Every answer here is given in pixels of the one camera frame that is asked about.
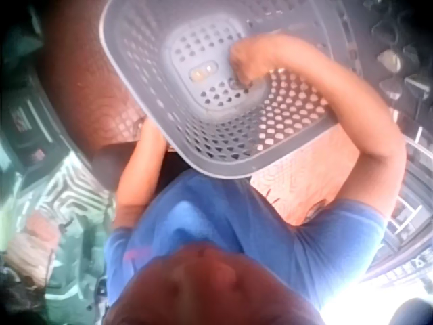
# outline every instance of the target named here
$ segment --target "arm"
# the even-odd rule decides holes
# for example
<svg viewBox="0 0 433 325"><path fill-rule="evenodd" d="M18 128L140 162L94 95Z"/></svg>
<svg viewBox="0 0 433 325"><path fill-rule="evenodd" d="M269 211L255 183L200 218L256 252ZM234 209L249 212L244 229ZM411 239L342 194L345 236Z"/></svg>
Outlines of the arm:
<svg viewBox="0 0 433 325"><path fill-rule="evenodd" d="M133 227L153 198L167 142L147 118L116 193L114 228Z"/></svg>
<svg viewBox="0 0 433 325"><path fill-rule="evenodd" d="M320 91L360 151L338 198L363 202L390 216L405 172L405 141L387 105L365 81L308 43L287 35L245 39L233 47L231 61L245 84L270 69L287 68Z"/></svg>

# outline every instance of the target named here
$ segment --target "person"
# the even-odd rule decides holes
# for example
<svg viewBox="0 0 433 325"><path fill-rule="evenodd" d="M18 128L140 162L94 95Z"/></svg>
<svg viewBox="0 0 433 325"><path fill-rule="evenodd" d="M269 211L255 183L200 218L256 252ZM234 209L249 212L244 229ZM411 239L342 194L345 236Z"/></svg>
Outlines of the person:
<svg viewBox="0 0 433 325"><path fill-rule="evenodd" d="M105 324L323 324L320 309L373 260L406 162L387 105L296 37L242 39L230 62L246 85L277 68L302 75L359 149L356 165L335 201L294 227L245 179L213 179L166 156L164 136L146 119L136 144L95 159L95 173L117 189Z"/></svg>

